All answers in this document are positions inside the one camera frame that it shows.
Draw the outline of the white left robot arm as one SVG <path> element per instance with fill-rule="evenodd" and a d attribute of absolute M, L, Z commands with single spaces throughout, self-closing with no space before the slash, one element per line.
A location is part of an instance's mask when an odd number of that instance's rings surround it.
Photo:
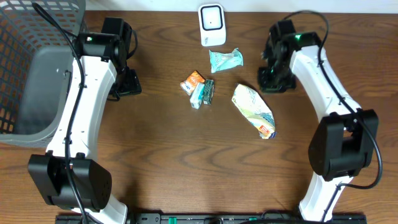
<path fill-rule="evenodd" d="M 28 172 L 48 205 L 81 215 L 78 223 L 126 223 L 127 205 L 112 193 L 112 177 L 98 164 L 97 140 L 107 100 L 139 94 L 134 70 L 136 31 L 81 33 L 73 46 L 68 96 L 45 154 L 31 155 Z"/>

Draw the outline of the light teal small box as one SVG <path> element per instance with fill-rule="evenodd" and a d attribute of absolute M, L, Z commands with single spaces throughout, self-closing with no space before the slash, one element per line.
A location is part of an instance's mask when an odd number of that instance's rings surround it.
<path fill-rule="evenodd" d="M 190 97 L 190 104 L 192 108 L 199 109 L 203 101 L 203 91 L 205 89 L 204 83 L 199 83 Z"/>

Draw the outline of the colourful snack chip bag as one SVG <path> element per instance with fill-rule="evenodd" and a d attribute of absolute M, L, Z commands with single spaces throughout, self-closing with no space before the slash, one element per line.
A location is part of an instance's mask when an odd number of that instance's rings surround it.
<path fill-rule="evenodd" d="M 246 85 L 237 84 L 231 101 L 240 113 L 257 129 L 262 139 L 275 138 L 274 116 L 256 90 Z"/>

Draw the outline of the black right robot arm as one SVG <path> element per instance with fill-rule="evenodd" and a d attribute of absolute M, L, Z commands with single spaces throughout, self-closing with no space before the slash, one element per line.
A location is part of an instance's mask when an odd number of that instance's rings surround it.
<path fill-rule="evenodd" d="M 318 117 L 318 128 L 308 147 L 313 175 L 298 209 L 303 220 L 328 222 L 343 189 L 367 190 L 382 175 L 381 153 L 375 140 L 379 119 L 374 110 L 363 110 L 335 75 L 314 32 L 271 32 L 258 82 L 263 93 L 284 93 L 300 82 Z M 377 176 L 369 185 L 352 180 L 378 157 Z"/>

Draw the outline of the orange small snack box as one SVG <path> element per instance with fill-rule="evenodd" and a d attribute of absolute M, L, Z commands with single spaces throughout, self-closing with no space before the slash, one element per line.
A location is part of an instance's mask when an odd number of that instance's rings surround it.
<path fill-rule="evenodd" d="M 192 72 L 186 80 L 180 83 L 182 90 L 190 96 L 199 83 L 204 83 L 203 78 L 197 71 Z"/>

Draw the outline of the teal snack packet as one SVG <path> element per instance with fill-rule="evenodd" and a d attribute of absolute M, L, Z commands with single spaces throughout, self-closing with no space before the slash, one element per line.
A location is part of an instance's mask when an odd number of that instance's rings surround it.
<path fill-rule="evenodd" d="M 228 54 L 209 50 L 209 56 L 211 73 L 216 73 L 244 65 L 243 55 L 238 48 L 235 48 L 231 53 Z"/>

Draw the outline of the dark green small box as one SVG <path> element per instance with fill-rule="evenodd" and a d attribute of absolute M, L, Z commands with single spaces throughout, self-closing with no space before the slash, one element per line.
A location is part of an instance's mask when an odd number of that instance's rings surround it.
<path fill-rule="evenodd" d="M 215 90 L 215 82 L 214 80 L 206 80 L 205 81 L 205 87 L 203 90 L 203 102 L 206 105 L 210 105 L 213 95 L 214 95 L 214 90 Z"/>

